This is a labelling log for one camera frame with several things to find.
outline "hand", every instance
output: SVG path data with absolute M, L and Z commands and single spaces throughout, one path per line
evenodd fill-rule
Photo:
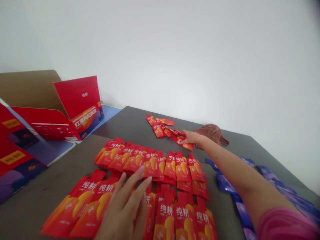
M 190 132 L 184 129 L 182 131 L 187 137 L 185 140 L 182 141 L 182 143 L 195 143 L 198 148 L 202 148 L 201 142 L 203 138 L 205 138 L 205 136 L 200 135 L 199 133 Z
M 146 189 L 152 177 L 145 179 L 131 198 L 130 195 L 134 185 L 143 177 L 143 169 L 141 166 L 123 187 L 126 174 L 121 175 L 103 215 L 96 240 L 142 239 L 147 215 Z

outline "pink sleeve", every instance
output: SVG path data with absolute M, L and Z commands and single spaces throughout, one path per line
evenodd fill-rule
M 320 230 L 309 219 L 287 208 L 273 208 L 258 224 L 260 240 L 319 240 Z

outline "cardboard box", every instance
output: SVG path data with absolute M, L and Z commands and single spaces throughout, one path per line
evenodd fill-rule
M 0 204 L 47 167 L 0 135 Z
M 97 76 L 61 81 L 54 70 L 1 73 L 0 97 L 46 140 L 82 140 L 104 119 Z
M 39 139 L 26 128 L 6 106 L 0 103 L 0 134 L 20 148 L 27 148 Z

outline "white wall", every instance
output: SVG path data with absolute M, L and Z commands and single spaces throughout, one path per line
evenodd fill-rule
M 0 69 L 251 135 L 320 194 L 316 1 L 0 0 Z

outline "red food pouch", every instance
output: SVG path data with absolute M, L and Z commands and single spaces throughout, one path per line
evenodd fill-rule
M 114 157 L 121 152 L 124 148 L 122 144 L 123 140 L 121 138 L 116 138 L 111 142 L 108 147 L 103 151 L 100 158 L 96 161 L 97 165 L 108 167 L 109 164 L 114 160 Z
M 191 193 L 191 194 L 193 193 L 191 182 L 177 181 L 177 189 L 180 189 L 180 190 L 185 191 L 187 193 Z
M 200 181 L 192 181 L 193 194 L 210 200 L 207 183 Z
M 187 159 L 182 156 L 181 152 L 177 152 L 175 158 L 177 181 L 191 182 L 191 176 L 189 172 Z
M 196 160 L 192 154 L 189 154 L 188 162 L 192 180 L 207 182 L 206 177 L 202 171 L 200 162 Z
M 159 177 L 159 164 L 158 164 L 158 154 L 154 153 L 154 149 L 148 150 L 146 154 L 144 165 L 144 171 L 143 171 L 143 177 Z
M 105 174 L 105 171 L 96 169 L 91 176 L 81 179 L 82 182 L 77 184 L 77 189 L 73 189 L 70 197 L 56 212 L 55 216 L 47 222 L 41 233 L 68 238 Z
M 188 195 L 190 194 L 178 192 L 178 202 L 174 204 L 176 239 L 197 240 L 198 226 Z
M 150 240 L 153 237 L 153 227 L 154 227 L 154 215 L 155 215 L 155 204 L 156 204 L 156 195 L 151 192 L 152 182 L 146 190 L 146 204 L 147 204 L 147 217 L 146 223 L 144 225 L 144 232 L 142 239 Z
M 197 197 L 198 206 L 194 207 L 197 219 L 199 240 L 217 240 L 216 226 L 214 224 L 212 212 L 206 208 L 205 200 Z
M 129 157 L 127 162 L 124 164 L 122 169 L 129 175 L 136 172 L 139 167 L 143 165 L 147 153 L 145 149 L 145 147 L 138 145 L 138 147 L 133 151 L 132 156 Z
M 137 145 L 131 142 L 126 142 L 125 147 L 122 149 L 121 153 L 114 157 L 114 160 L 109 164 L 108 169 L 118 172 L 124 172 L 122 168 L 129 157 L 131 157 L 136 147 Z
M 166 167 L 164 169 L 164 175 L 171 177 L 175 181 L 177 181 L 176 176 L 176 162 L 174 159 L 174 155 L 172 153 L 168 153 L 166 160 Z
M 157 193 L 156 199 L 158 199 L 158 204 L 153 240 L 175 240 L 173 195 L 171 192 L 165 191 Z
M 72 229 L 70 237 L 95 237 L 100 227 L 103 214 L 108 207 L 110 198 L 120 177 L 121 173 L 112 172 L 107 180 L 99 184 L 91 202 Z
M 156 119 L 154 117 L 151 117 L 150 114 L 147 115 L 146 119 L 150 123 L 151 126 L 153 126 L 154 124 L 157 124 Z
M 154 133 L 156 134 L 157 138 L 161 138 L 161 137 L 165 136 L 165 134 L 164 134 L 164 132 L 163 132 L 163 130 L 162 130 L 160 125 L 155 124 L 155 125 L 152 126 L 152 128 L 153 128 Z

